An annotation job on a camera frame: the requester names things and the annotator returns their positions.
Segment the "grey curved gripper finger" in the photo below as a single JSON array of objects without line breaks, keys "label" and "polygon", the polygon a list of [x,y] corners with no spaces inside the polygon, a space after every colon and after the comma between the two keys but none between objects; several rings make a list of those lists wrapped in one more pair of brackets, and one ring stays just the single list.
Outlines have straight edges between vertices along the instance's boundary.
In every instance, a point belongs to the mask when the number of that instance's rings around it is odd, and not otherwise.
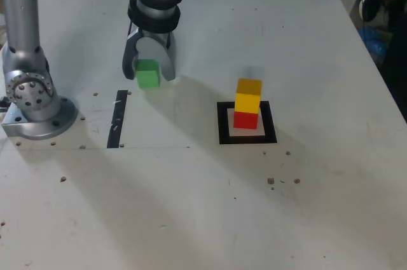
[{"label": "grey curved gripper finger", "polygon": [[176,78],[176,71],[170,52],[160,39],[153,37],[142,37],[136,42],[137,58],[135,70],[141,70],[142,63],[155,63],[160,68],[160,73],[166,81]]},{"label": "grey curved gripper finger", "polygon": [[122,60],[122,70],[125,77],[129,80],[134,80],[135,78],[134,60],[137,59],[137,56],[139,54],[136,45],[140,38],[140,36],[131,36],[127,39],[125,45],[125,51]]}]

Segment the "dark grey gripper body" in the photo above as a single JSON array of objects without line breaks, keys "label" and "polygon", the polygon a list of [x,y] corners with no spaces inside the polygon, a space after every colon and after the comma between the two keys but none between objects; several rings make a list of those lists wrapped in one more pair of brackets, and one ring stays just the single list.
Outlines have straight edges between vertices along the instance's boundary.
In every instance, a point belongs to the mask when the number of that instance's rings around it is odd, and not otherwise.
[{"label": "dark grey gripper body", "polygon": [[165,33],[165,34],[157,34],[157,33],[152,33],[148,32],[146,30],[140,30],[135,24],[130,24],[128,28],[128,38],[130,39],[132,36],[137,36],[137,37],[150,37],[153,38],[154,40],[157,40],[161,44],[166,47],[166,49],[170,49],[171,47],[171,37],[172,33]]}]

